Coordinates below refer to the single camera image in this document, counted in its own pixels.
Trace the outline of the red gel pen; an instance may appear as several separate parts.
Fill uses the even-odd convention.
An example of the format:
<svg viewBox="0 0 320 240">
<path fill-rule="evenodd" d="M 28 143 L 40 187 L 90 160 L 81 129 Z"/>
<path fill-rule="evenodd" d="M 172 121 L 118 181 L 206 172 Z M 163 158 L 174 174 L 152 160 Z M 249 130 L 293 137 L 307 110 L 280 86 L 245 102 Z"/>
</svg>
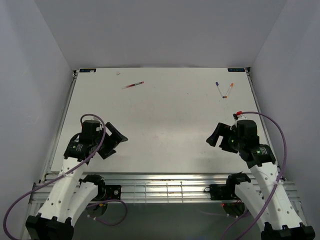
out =
<svg viewBox="0 0 320 240">
<path fill-rule="evenodd" d="M 128 89 L 128 88 L 132 88 L 132 87 L 135 87 L 135 86 L 138 86 L 138 85 L 142 85 L 144 83 L 145 83 L 144 81 L 136 82 L 136 83 L 133 83 L 133 84 L 129 84 L 129 85 L 123 86 L 121 89 L 124 90 L 124 89 Z"/>
</svg>

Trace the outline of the blue capped white marker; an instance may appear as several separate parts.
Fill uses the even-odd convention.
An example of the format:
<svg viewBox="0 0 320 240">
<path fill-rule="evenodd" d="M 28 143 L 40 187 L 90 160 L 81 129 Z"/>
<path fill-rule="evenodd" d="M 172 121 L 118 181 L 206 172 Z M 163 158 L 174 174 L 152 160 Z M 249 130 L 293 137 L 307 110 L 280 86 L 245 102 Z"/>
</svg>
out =
<svg viewBox="0 0 320 240">
<path fill-rule="evenodd" d="M 216 84 L 216 87 L 217 87 L 221 97 L 224 99 L 225 95 L 223 94 L 223 91 L 221 90 L 219 83 L 216 81 L 215 84 Z"/>
</svg>

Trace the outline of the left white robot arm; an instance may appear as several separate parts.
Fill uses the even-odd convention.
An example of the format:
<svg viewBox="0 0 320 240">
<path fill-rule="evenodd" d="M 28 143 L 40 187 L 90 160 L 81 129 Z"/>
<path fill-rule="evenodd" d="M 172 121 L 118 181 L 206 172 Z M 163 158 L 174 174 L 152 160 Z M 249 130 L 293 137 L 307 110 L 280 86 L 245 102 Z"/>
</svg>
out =
<svg viewBox="0 0 320 240">
<path fill-rule="evenodd" d="M 84 210 L 101 209 L 108 203 L 123 203 L 120 185 L 107 185 L 102 176 L 83 173 L 95 154 L 106 159 L 128 138 L 110 122 L 95 119 L 81 121 L 81 132 L 69 141 L 61 170 L 42 207 L 28 216 L 25 227 L 33 240 L 71 240 L 75 224 Z"/>
</svg>

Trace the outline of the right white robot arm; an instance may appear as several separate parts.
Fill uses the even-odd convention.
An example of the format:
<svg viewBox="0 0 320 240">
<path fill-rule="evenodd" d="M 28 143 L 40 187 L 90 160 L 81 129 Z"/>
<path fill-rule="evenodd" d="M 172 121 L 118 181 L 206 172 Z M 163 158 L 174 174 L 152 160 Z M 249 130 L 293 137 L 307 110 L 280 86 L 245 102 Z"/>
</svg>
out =
<svg viewBox="0 0 320 240">
<path fill-rule="evenodd" d="M 225 184 L 209 186 L 212 200 L 240 200 L 259 226 L 263 240 L 313 240 L 316 233 L 296 213 L 280 180 L 275 156 L 267 144 L 261 144 L 253 120 L 238 119 L 234 125 L 218 123 L 206 142 L 226 152 L 239 154 L 254 176 L 261 193 L 246 173 L 233 173 Z"/>
</svg>

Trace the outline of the orange capped white marker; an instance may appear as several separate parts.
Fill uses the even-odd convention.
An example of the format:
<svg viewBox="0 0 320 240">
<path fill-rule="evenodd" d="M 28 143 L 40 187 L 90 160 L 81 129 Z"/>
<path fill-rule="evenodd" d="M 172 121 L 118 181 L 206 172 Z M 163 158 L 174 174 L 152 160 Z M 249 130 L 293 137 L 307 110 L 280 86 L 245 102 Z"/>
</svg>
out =
<svg viewBox="0 0 320 240">
<path fill-rule="evenodd" d="M 225 93 L 225 96 L 224 96 L 225 98 L 228 98 L 233 86 L 234 86 L 234 83 L 231 83 L 229 88 L 228 88 L 228 90 L 227 90 L 227 92 Z"/>
</svg>

